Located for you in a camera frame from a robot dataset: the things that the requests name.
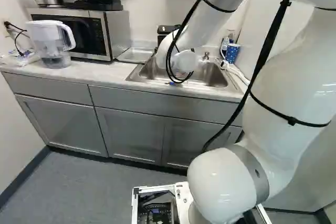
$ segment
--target gray cabinet door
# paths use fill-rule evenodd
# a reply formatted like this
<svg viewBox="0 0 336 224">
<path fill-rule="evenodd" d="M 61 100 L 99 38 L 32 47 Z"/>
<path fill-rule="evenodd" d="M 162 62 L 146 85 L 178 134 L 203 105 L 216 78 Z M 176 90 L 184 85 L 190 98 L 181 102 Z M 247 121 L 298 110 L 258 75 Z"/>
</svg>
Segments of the gray cabinet door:
<svg viewBox="0 0 336 224">
<path fill-rule="evenodd" d="M 107 157 L 93 107 L 15 96 L 47 145 Z"/>
<path fill-rule="evenodd" d="M 110 157 L 160 164 L 162 117 L 113 109 L 96 110 Z"/>
<path fill-rule="evenodd" d="M 163 140 L 162 164 L 177 168 L 187 168 L 200 154 L 202 146 L 223 125 L 196 122 L 183 119 L 167 119 Z M 231 126 L 209 147 L 213 150 L 233 144 L 239 138 L 242 128 Z"/>
</svg>

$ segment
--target gray carpet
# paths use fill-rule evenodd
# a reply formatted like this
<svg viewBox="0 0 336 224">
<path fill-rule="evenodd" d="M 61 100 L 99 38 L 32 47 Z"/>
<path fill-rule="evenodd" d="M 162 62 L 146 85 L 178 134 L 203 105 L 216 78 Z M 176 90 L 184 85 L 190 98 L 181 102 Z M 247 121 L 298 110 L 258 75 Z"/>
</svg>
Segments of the gray carpet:
<svg viewBox="0 0 336 224">
<path fill-rule="evenodd" d="M 2 209 L 0 224 L 131 224 L 133 187 L 185 180 L 51 153 Z M 318 224 L 313 215 L 270 212 L 269 217 L 273 224 Z"/>
</svg>

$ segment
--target blue patterned cup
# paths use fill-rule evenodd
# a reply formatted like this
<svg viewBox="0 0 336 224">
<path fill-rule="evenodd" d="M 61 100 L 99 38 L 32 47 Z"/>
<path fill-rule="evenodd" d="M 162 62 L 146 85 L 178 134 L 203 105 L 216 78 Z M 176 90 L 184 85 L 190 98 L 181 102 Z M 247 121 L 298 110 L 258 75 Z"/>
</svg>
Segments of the blue patterned cup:
<svg viewBox="0 0 336 224">
<path fill-rule="evenodd" d="M 234 64 L 239 54 L 239 51 L 240 51 L 240 45 L 234 43 L 228 44 L 225 60 L 230 64 Z"/>
</svg>

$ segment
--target sink basin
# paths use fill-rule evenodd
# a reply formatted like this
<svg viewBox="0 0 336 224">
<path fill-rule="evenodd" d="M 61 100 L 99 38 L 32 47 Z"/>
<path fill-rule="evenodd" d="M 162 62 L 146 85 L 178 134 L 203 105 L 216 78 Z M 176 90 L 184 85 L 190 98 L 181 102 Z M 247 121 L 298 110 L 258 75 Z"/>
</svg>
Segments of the sink basin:
<svg viewBox="0 0 336 224">
<path fill-rule="evenodd" d="M 175 74 L 179 79 L 184 79 L 187 74 Z M 165 69 L 156 65 L 152 57 L 145 65 L 138 65 L 126 78 L 127 81 L 171 85 Z M 229 75 L 222 71 L 218 63 L 210 60 L 200 60 L 193 75 L 183 84 L 174 84 L 176 87 L 190 87 L 198 89 L 238 91 Z"/>
</svg>

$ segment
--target countertop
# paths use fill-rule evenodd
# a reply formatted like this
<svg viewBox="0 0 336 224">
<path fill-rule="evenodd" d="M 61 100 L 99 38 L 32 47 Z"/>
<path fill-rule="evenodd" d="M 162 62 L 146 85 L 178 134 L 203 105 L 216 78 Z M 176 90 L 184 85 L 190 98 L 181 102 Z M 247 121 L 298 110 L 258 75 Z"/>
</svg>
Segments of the countertop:
<svg viewBox="0 0 336 224">
<path fill-rule="evenodd" d="M 0 71 L 103 87 L 147 91 L 228 102 L 239 102 L 243 97 L 242 91 L 230 92 L 225 90 L 195 90 L 186 87 L 174 87 L 168 84 L 126 81 L 126 78 L 136 66 L 137 64 L 118 61 L 114 61 L 110 64 L 72 61 L 71 66 L 67 68 L 49 69 L 46 68 L 41 61 L 37 61 L 24 67 L 1 65 Z M 235 80 L 240 89 L 245 92 L 246 86 L 244 83 L 234 74 L 232 74 L 231 77 Z"/>
</svg>

